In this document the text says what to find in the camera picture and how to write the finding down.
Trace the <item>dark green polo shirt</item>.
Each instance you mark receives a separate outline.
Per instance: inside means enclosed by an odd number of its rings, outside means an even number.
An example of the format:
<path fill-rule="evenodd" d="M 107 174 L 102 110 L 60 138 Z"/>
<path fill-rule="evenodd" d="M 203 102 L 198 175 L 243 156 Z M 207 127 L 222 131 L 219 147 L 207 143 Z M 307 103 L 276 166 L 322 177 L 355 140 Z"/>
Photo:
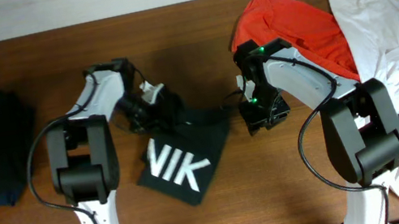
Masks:
<path fill-rule="evenodd" d="M 229 112 L 187 109 L 151 134 L 137 184 L 197 206 L 204 199 L 230 132 Z"/>

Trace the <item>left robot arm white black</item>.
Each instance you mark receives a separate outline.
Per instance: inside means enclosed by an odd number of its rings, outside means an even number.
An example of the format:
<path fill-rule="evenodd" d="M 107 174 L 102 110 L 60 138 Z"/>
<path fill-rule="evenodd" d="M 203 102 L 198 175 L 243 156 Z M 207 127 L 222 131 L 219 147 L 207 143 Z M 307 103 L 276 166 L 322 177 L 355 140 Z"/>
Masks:
<path fill-rule="evenodd" d="M 84 90 L 73 108 L 50 121 L 39 132 L 28 151 L 27 181 L 33 195 L 33 158 L 41 139 L 47 151 L 54 190 L 65 204 L 44 206 L 71 211 L 81 224 L 119 224 L 116 194 L 120 168 L 109 128 L 114 111 L 129 122 L 131 133 L 165 131 L 173 125 L 169 94 L 163 84 L 141 84 L 133 91 L 139 70 L 127 58 L 113 58 L 84 71 Z"/>

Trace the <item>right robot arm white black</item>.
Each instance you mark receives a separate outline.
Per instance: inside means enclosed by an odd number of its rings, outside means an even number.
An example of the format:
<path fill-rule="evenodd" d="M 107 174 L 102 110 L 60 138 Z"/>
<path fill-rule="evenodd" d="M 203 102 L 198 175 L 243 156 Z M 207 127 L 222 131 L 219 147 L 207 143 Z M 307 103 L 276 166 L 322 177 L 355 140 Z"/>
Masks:
<path fill-rule="evenodd" d="M 399 115 L 382 81 L 336 75 L 281 38 L 266 45 L 248 41 L 236 50 L 238 110 L 251 135 L 286 119 L 290 107 L 283 93 L 296 97 L 311 109 L 298 132 L 298 152 L 317 179 L 347 193 L 342 224 L 389 224 L 388 190 L 399 166 Z M 322 122 L 328 159 L 344 185 L 323 177 L 304 157 L 304 136 L 314 117 Z"/>

